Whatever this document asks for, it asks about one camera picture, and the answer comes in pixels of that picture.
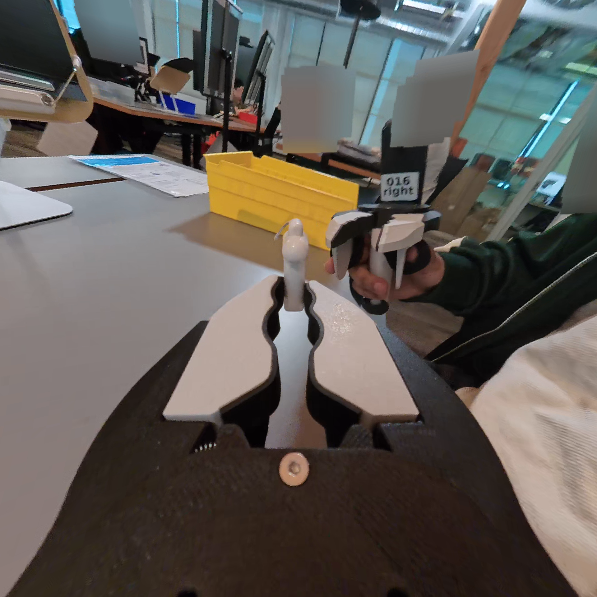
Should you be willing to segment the brown cardboard box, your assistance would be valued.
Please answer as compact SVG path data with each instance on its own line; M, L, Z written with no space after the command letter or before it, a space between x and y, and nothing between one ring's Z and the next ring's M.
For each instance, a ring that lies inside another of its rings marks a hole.
M487 187L493 161L492 156L480 154L435 199L433 207L442 215L440 232L455 238L469 236L477 241L487 237L488 227L497 222L500 210L483 206L479 196Z

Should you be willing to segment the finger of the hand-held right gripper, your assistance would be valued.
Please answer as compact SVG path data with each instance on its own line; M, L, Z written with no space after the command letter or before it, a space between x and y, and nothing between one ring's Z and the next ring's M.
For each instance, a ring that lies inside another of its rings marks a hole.
M374 215L364 211L338 213L330 221L325 242L338 280L342 280L350 268L361 263L365 240L370 238L373 224Z
M389 289L399 288L407 250L422 240L422 217L392 217L376 228L376 276L383 278Z

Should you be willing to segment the small white plastic gadget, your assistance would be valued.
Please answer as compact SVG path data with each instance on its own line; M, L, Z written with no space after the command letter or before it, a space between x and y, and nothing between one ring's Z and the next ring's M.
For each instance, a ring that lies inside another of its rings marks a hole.
M285 283L284 309L288 312L303 310L306 262L309 241L304 233L302 221L291 219L276 234L282 237L283 275Z

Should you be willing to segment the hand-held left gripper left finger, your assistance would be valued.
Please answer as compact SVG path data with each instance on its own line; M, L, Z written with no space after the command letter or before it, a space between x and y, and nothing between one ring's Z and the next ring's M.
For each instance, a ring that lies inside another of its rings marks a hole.
M207 322L163 410L168 421L223 421L225 410L274 379L278 357L268 330L281 278L269 275L225 303Z

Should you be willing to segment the wooden screen holder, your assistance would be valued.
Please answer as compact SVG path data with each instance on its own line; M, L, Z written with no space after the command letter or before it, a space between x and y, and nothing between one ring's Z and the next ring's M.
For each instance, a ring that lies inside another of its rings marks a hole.
M53 1L1 1L1 117L79 123L93 93Z

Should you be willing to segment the person's right hand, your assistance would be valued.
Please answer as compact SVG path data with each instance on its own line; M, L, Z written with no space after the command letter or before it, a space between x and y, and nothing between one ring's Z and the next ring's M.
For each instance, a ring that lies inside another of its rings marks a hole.
M349 270L353 280L354 290L365 298L371 300L407 301L417 299L437 287L445 274L444 259L432 250L428 265L411 275L403 275L401 286L392 288L388 282L368 269L368 250L366 246L358 266Z

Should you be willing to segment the person's right forearm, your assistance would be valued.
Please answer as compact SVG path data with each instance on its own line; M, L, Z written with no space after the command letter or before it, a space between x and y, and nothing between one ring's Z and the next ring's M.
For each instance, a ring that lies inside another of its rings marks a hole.
M426 359L478 383L596 300L596 214L569 215L541 234L519 233L506 242L465 238L439 255L442 280L414 301L463 322Z

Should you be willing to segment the black pole with round top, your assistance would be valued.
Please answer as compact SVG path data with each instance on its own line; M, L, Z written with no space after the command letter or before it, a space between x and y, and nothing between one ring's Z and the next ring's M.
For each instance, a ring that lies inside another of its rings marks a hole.
M348 69L356 34L361 23L376 21L382 12L378 1L339 1L337 18L353 19L352 29L343 60L343 67Z

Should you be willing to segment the yellow plastic bin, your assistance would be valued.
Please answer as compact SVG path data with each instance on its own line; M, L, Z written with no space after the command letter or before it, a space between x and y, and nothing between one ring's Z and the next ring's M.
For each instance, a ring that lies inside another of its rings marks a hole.
M299 219L310 245L322 250L332 217L358 205L358 184L270 156L209 153L205 168L212 213L272 233Z

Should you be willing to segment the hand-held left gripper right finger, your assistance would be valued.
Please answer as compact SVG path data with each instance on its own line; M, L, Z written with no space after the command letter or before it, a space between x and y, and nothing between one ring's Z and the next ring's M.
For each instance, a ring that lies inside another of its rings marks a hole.
M361 419L416 419L419 409L376 323L317 281L305 289L315 322L310 369L317 390Z

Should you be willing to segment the beige cardboard panel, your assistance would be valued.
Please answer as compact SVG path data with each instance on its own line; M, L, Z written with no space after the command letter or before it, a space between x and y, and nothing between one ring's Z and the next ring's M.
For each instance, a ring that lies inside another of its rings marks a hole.
M161 93L177 94L190 80L194 69L194 61L187 57L179 57L168 61L149 80L149 86Z

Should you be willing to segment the blue plastic bin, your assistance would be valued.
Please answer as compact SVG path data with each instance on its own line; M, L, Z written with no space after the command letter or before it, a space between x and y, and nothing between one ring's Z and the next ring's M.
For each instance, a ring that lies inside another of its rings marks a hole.
M158 104L171 112L180 113L183 115L194 116L196 114L196 104L187 100L183 100L176 95L171 95L166 92L158 93Z

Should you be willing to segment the wooden background desk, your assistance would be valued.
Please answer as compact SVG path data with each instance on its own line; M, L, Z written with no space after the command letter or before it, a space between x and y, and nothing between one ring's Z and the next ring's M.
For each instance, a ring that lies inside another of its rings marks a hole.
M199 168L203 155L202 143L210 134L223 129L223 118L186 114L165 106L134 101L134 90L127 86L91 78L91 90L95 106L141 119L146 130L180 134L182 162L185 166Z

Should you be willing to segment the white monitor base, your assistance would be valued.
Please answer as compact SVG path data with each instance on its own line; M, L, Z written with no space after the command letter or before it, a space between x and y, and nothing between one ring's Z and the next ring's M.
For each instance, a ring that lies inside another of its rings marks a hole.
M1 230L59 219L71 213L71 205L1 181Z

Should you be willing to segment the wooden pillar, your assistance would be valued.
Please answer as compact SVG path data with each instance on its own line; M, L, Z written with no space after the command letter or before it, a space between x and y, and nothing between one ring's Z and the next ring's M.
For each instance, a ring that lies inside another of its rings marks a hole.
M525 4L526 1L497 1L495 3L489 15L488 22L475 46L475 50L479 51L479 55L474 82L465 109L465 115L461 121L456 122L454 125L451 137L451 148L457 144L457 141L460 138L460 133Z

